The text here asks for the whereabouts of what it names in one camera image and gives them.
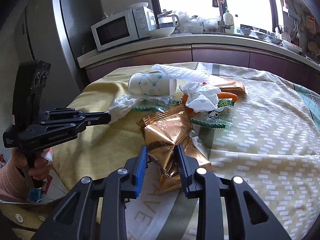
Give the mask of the pink sleeve left forearm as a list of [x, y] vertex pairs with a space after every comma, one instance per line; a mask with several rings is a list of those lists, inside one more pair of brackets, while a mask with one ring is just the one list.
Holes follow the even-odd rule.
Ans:
[[5, 202], [27, 202], [29, 188], [12, 159], [1, 168], [1, 200]]

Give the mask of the left hand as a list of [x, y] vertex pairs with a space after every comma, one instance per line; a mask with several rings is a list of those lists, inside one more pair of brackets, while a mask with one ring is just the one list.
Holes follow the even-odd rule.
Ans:
[[[13, 148], [11, 152], [11, 159], [21, 175], [24, 176], [22, 168], [27, 166], [27, 160], [24, 154], [18, 148]], [[36, 180], [44, 180], [48, 176], [49, 171], [50, 165], [48, 160], [38, 156], [34, 162], [34, 167], [29, 168], [28, 174]]]

